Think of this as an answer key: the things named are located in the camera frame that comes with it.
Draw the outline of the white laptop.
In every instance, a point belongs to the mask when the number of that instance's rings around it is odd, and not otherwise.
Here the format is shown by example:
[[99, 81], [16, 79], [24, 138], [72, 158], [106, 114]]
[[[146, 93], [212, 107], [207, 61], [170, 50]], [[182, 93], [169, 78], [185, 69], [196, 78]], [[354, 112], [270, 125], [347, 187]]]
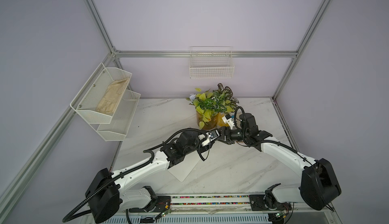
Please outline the white laptop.
[[197, 153], [191, 153], [185, 156], [182, 162], [169, 168], [167, 171], [170, 172], [178, 181], [184, 182], [200, 160], [201, 159]]

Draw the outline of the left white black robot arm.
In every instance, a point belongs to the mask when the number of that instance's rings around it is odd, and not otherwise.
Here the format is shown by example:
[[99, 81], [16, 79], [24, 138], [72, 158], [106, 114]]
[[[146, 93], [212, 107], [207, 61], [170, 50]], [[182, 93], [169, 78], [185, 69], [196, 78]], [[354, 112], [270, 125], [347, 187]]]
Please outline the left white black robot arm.
[[129, 204], [129, 198], [124, 197], [127, 190], [144, 178], [181, 163], [188, 154], [200, 155], [211, 149], [219, 136], [215, 130], [181, 129], [160, 145], [144, 150], [151, 155], [149, 159], [113, 172], [107, 168], [100, 170], [87, 189], [85, 199], [62, 219], [63, 223], [87, 214], [91, 214], [97, 224], [107, 221]]

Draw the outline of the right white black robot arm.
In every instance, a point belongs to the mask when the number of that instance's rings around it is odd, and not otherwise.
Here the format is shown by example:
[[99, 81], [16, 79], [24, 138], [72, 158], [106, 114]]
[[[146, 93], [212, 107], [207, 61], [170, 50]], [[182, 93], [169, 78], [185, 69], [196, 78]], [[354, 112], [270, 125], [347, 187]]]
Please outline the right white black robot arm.
[[275, 210], [286, 203], [305, 203], [314, 210], [322, 210], [341, 195], [340, 184], [328, 160], [308, 157], [278, 141], [269, 132], [259, 130], [250, 113], [227, 114], [222, 120], [228, 125], [220, 128], [224, 143], [243, 142], [246, 147], [274, 157], [300, 178], [298, 184], [276, 183], [267, 188], [263, 198], [267, 209]]

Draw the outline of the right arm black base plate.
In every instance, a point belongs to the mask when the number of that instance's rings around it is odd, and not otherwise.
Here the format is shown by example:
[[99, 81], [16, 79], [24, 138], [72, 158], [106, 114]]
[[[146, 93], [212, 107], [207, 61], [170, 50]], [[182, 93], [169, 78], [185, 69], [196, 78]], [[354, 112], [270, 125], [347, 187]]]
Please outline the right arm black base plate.
[[252, 211], [290, 211], [292, 205], [289, 202], [278, 202], [274, 197], [267, 195], [249, 195], [249, 203]]

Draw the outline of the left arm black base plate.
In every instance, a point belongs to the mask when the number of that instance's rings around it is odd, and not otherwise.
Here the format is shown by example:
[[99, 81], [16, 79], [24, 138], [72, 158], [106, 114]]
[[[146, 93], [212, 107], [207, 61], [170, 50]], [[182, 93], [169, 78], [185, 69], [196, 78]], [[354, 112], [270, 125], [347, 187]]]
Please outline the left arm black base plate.
[[170, 196], [157, 196], [156, 199], [152, 199], [151, 202], [144, 208], [132, 208], [129, 209], [130, 213], [160, 213], [166, 210], [166, 206], [170, 206]]

